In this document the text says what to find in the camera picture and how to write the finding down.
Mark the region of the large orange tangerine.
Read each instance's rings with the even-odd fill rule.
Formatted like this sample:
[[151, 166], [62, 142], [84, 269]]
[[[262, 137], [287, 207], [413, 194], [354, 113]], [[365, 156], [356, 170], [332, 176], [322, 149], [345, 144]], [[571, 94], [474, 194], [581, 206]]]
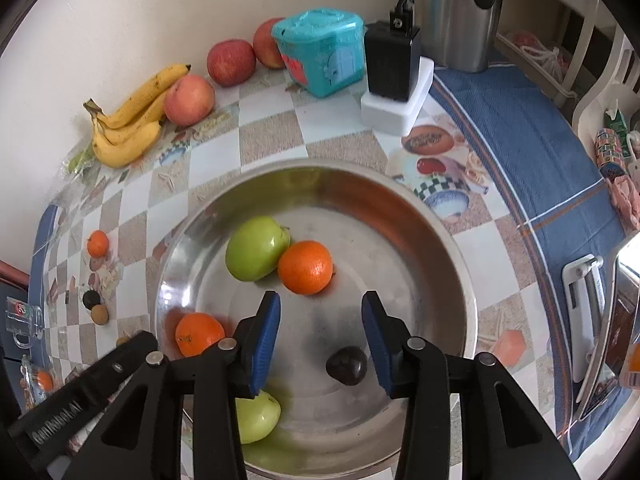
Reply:
[[204, 312], [186, 314], [175, 329], [176, 344], [185, 358], [198, 356], [225, 336], [224, 326]]

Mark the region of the brown round fruit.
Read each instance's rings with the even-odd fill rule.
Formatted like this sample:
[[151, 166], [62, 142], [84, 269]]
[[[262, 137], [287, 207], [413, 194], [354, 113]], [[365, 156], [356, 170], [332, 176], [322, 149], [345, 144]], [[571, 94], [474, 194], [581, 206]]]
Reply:
[[96, 304], [93, 306], [90, 311], [90, 316], [92, 322], [99, 326], [107, 324], [110, 320], [110, 314], [108, 313], [107, 306], [104, 306], [104, 304]]

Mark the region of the small dark plum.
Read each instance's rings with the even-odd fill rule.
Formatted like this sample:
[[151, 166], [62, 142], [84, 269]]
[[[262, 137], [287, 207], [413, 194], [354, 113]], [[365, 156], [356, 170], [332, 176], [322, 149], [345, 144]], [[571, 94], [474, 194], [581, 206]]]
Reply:
[[356, 386], [366, 377], [368, 358], [356, 346], [338, 349], [326, 360], [326, 374], [345, 386]]

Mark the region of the clear plastic bag with fruit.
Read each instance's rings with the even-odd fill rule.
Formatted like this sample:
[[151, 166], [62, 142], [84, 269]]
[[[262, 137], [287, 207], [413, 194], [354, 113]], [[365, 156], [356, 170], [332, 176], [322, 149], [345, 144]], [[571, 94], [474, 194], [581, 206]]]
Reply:
[[35, 366], [27, 356], [21, 359], [20, 386], [23, 391], [26, 408], [30, 410], [47, 399], [54, 389], [54, 381], [47, 370]]

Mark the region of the glass mug with logo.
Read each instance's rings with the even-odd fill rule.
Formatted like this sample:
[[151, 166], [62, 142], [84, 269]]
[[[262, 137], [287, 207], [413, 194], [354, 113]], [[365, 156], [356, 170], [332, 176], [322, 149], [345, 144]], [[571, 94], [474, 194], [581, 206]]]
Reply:
[[6, 300], [6, 330], [18, 348], [29, 350], [43, 335], [42, 309], [9, 297]]

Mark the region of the dark plum on table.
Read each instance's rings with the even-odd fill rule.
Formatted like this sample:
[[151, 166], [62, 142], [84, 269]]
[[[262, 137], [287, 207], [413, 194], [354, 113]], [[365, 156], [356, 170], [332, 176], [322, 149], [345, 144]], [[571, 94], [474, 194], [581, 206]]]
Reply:
[[81, 298], [82, 304], [84, 307], [91, 311], [94, 307], [102, 304], [102, 299], [100, 294], [94, 289], [88, 289], [84, 292]]

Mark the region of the white appliance at edge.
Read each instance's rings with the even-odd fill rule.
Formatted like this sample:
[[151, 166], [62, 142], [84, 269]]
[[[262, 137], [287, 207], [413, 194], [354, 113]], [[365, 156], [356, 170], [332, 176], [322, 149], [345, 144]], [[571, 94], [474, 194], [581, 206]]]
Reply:
[[587, 254], [562, 270], [570, 319], [575, 422], [620, 386], [639, 300], [639, 233], [603, 257]]

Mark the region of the small tangerine near cup print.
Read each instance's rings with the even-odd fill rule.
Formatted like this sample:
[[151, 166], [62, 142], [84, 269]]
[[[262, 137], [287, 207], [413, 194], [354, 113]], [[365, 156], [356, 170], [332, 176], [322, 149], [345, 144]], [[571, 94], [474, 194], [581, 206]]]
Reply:
[[103, 258], [110, 249], [110, 240], [103, 231], [95, 230], [88, 237], [86, 248], [91, 258]]

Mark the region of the large metal plate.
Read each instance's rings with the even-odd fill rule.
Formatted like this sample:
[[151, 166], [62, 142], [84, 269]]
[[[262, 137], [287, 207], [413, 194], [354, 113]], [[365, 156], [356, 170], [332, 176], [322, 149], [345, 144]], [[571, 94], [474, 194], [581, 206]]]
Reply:
[[[315, 240], [334, 274], [322, 292], [299, 296], [277, 274], [236, 280], [224, 254], [246, 220], [268, 216], [293, 240]], [[243, 450], [253, 479], [363, 479], [394, 466], [406, 404], [368, 373], [347, 387], [326, 374], [328, 357], [364, 347], [360, 304], [374, 290], [386, 312], [453, 356], [474, 356], [477, 308], [460, 250], [413, 192], [368, 168], [294, 159], [242, 174], [187, 218], [160, 265], [155, 327], [168, 358], [175, 329], [191, 311], [213, 315], [227, 333], [258, 309], [265, 292], [281, 299], [281, 322], [265, 383], [282, 414], [273, 432]]]

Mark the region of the yellow banana bunch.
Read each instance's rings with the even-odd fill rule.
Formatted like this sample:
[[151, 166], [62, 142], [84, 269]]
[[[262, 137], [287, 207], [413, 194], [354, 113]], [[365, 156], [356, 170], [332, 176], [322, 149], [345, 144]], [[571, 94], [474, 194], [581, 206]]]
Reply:
[[111, 115], [93, 99], [82, 104], [92, 122], [92, 150], [110, 168], [128, 166], [159, 138], [169, 88], [190, 73], [190, 64], [169, 65], [134, 90]]

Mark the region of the middle red apple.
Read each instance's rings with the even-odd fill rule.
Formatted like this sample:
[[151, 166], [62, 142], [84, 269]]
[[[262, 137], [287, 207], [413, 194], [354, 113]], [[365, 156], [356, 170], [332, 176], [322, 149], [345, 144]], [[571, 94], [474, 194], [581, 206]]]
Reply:
[[221, 87], [233, 87], [254, 74], [256, 56], [246, 40], [229, 39], [210, 48], [206, 65], [213, 81]]

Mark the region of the white plastic rack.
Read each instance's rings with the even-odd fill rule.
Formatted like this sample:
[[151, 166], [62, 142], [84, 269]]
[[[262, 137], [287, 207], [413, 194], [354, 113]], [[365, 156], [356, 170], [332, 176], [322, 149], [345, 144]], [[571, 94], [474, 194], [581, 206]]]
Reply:
[[602, 0], [503, 0], [495, 47], [597, 160], [596, 137], [639, 110], [639, 51]]

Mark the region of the rear red apple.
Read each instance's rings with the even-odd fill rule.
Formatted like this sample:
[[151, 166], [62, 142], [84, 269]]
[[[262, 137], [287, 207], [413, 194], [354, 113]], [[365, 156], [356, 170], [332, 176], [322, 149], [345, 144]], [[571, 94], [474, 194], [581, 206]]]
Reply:
[[282, 18], [270, 18], [263, 22], [258, 26], [253, 37], [253, 50], [256, 58], [270, 70], [282, 70], [282, 68], [285, 68], [285, 62], [278, 45], [271, 35], [273, 26], [280, 21], [282, 21]]

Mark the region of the stainless steel kettle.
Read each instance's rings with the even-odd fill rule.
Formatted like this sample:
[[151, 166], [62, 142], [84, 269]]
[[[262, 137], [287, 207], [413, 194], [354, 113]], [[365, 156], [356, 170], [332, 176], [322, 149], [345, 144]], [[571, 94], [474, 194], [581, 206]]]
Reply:
[[460, 72], [486, 70], [502, 0], [413, 0], [413, 6], [422, 55]]

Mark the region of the teal plastic box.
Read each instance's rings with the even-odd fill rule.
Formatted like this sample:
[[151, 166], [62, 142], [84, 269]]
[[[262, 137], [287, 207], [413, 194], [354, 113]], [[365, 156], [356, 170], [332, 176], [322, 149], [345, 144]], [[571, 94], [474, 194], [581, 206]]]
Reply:
[[316, 98], [325, 98], [362, 79], [364, 24], [358, 14], [319, 8], [272, 26], [291, 77]]

